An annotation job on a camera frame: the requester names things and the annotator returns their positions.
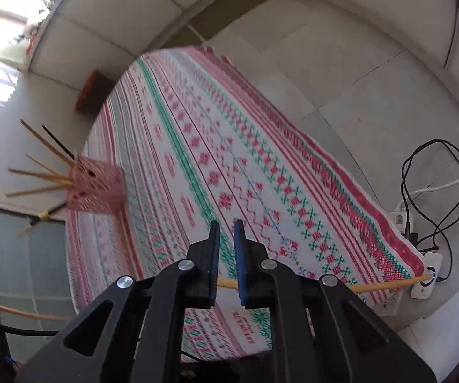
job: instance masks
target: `tablecloth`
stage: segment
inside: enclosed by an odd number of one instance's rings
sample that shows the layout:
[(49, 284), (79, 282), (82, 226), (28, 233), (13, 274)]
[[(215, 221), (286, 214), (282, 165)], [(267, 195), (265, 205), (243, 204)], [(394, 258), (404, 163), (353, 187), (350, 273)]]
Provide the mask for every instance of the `tablecloth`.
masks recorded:
[[(83, 154), (120, 165), (116, 215), (70, 212), (67, 256), (76, 309), (121, 275), (157, 275), (221, 226), (219, 275), (235, 278), (233, 222), (296, 273), (348, 284), (422, 275), (422, 256), (352, 176), (224, 57), (186, 47), (139, 57), (106, 100)], [(369, 305), (388, 291), (361, 294)], [(183, 349), (203, 359), (272, 347), (267, 309), (218, 289), (188, 309)]]

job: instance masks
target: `striped cloth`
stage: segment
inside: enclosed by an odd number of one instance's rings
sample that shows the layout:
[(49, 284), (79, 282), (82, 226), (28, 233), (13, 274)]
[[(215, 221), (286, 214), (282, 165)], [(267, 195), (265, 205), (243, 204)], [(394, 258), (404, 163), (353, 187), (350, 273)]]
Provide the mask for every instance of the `striped cloth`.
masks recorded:
[[(235, 278), (233, 221), (299, 275), (348, 284), (422, 275), (422, 257), (348, 172), (297, 130), (231, 64), (188, 47), (149, 53), (121, 77), (83, 151), (123, 167), (117, 216), (70, 212), (72, 295), (85, 308), (121, 275), (157, 275), (221, 226), (219, 275)], [(387, 291), (363, 294), (369, 305)], [(266, 309), (218, 289), (188, 309), (183, 349), (204, 359), (271, 348)]]

